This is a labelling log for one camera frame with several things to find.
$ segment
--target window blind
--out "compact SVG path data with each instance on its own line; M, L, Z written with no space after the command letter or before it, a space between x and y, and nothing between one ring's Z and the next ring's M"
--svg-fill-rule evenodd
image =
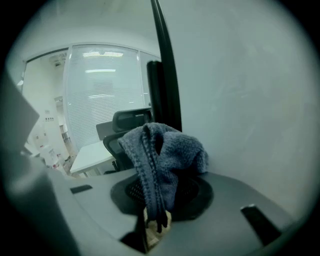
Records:
M96 125L116 111L144 107L138 51L77 45L67 56L66 108L77 149L99 142Z
M151 61L161 62L161 59L151 54L140 51L141 77L145 107L149 107L150 103L147 64Z

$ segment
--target black slot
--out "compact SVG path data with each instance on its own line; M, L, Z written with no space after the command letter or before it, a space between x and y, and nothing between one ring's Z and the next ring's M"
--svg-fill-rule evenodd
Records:
M281 235L281 232L254 204L241 208L241 212L264 246L270 244Z
M92 186L90 185L82 185L82 186L76 186L76 187L70 188L72 194L80 193L82 191L86 191L90 189L92 189Z

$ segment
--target white desk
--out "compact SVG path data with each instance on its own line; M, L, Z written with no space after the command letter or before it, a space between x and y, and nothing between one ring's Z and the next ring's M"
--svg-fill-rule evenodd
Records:
M83 146L80 149L70 169L70 173L84 173L97 168L100 164L114 160L114 157L105 148L104 143L99 141L97 143Z

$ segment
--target knitted cloth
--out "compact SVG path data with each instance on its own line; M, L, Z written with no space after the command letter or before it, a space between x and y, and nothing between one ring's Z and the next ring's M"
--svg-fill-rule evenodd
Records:
M118 142L138 173L148 220L166 227L166 210L174 209L178 186L172 171L204 173L208 154L196 138L156 122L129 131Z

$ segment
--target black pole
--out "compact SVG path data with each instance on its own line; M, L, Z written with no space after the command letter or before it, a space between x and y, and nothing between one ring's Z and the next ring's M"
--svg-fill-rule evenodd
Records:
M150 100L155 122L182 131L178 79L166 21L158 0L151 0L161 62L147 64Z

